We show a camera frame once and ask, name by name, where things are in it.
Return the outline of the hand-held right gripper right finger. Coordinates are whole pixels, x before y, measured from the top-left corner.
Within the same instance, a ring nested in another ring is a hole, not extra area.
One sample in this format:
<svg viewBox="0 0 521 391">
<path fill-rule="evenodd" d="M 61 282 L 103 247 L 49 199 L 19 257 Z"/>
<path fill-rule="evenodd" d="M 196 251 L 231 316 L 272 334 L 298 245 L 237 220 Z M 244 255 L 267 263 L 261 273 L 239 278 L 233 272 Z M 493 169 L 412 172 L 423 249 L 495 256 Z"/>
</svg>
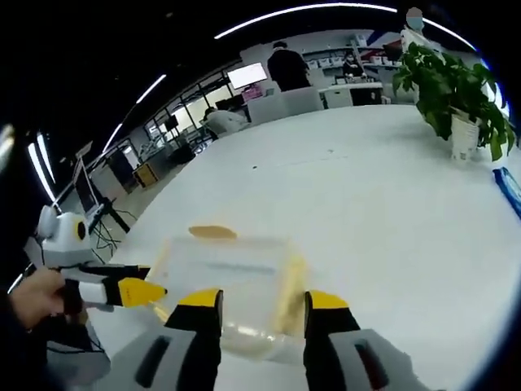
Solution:
<svg viewBox="0 0 521 391">
<path fill-rule="evenodd" d="M 349 304 L 319 290 L 304 294 L 303 362 L 310 390 L 427 390 L 410 356 L 373 329 Z"/>
</svg>

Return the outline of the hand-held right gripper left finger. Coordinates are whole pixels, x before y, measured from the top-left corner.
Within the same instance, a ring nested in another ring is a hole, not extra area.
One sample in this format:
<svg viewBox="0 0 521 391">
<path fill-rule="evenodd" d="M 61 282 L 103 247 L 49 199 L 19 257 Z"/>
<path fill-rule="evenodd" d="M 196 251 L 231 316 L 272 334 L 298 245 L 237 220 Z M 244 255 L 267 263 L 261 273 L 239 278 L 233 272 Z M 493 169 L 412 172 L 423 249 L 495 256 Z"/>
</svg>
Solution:
<svg viewBox="0 0 521 391">
<path fill-rule="evenodd" d="M 223 291 L 181 299 L 164 326 L 144 332 L 111 361 L 110 390 L 213 390 L 221 363 Z"/>
</svg>

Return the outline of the person's left hand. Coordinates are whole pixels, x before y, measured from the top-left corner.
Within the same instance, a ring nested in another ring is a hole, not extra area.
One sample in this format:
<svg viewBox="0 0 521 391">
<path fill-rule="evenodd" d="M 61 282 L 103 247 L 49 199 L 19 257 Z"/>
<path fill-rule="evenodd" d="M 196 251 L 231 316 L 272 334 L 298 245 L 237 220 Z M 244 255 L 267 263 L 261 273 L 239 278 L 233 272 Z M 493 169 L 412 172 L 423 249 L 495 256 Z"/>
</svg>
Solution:
<svg viewBox="0 0 521 391">
<path fill-rule="evenodd" d="M 65 314 L 64 300 L 59 295 L 64 286 L 65 279 L 57 270 L 42 267 L 8 294 L 15 316 L 25 330 L 49 316 Z"/>
</svg>

